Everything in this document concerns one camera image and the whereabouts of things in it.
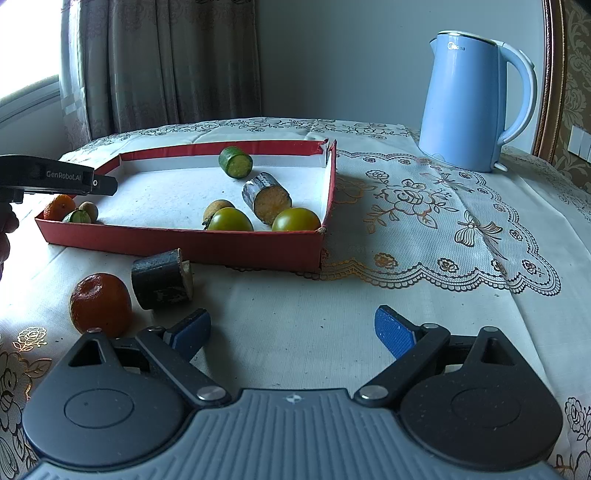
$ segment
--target table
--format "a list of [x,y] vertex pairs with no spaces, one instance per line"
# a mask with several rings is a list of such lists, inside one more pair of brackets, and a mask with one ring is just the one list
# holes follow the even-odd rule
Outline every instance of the table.
[[[402,125],[252,118],[172,125],[91,142],[62,160],[98,166],[124,151],[193,142],[337,140],[337,191],[320,274],[194,265],[195,300],[163,312],[133,301],[132,331],[169,326],[197,306],[212,338],[193,363],[240,387],[353,393],[393,358],[373,331],[388,304],[415,323],[457,335],[500,327],[564,407],[549,462],[587,478],[591,457],[589,280],[591,196],[545,161],[505,148],[508,173],[477,174],[425,158]],[[14,478],[34,462],[21,411],[79,334],[68,300],[89,274],[131,290],[132,257],[47,245],[31,196],[0,283],[0,466]]]

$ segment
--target cut sugarcane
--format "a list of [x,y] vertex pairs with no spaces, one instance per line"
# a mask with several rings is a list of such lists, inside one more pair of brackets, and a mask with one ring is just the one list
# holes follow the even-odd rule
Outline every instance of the cut sugarcane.
[[192,300],[191,263],[183,261],[180,248],[140,258],[131,265],[131,285],[144,310]]
[[267,225],[273,225],[277,215],[291,208],[290,194],[267,172],[259,173],[244,184],[242,198],[256,217]]

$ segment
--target beige curtain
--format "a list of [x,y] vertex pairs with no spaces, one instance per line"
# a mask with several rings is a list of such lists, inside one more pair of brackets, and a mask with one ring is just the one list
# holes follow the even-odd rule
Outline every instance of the beige curtain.
[[64,0],[61,59],[72,148],[261,114],[254,0]]

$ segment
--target yellow-green tomato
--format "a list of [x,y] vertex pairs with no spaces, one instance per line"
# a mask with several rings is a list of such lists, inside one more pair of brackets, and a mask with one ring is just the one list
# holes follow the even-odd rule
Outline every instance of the yellow-green tomato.
[[297,232],[302,230],[318,230],[320,220],[314,212],[307,208],[295,207],[283,210],[275,217],[274,232]]
[[207,230],[225,230],[232,232],[252,232],[251,221],[240,210],[226,207],[218,210],[213,215]]

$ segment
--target blue electric kettle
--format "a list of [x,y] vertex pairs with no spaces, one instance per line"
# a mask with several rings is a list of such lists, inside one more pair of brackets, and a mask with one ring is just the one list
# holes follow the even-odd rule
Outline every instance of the blue electric kettle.
[[[442,31],[431,43],[435,63],[423,113],[419,148],[467,170],[492,171],[501,146],[513,140],[534,114],[534,65],[521,51],[466,32]],[[507,62],[519,71],[523,102],[505,129]]]

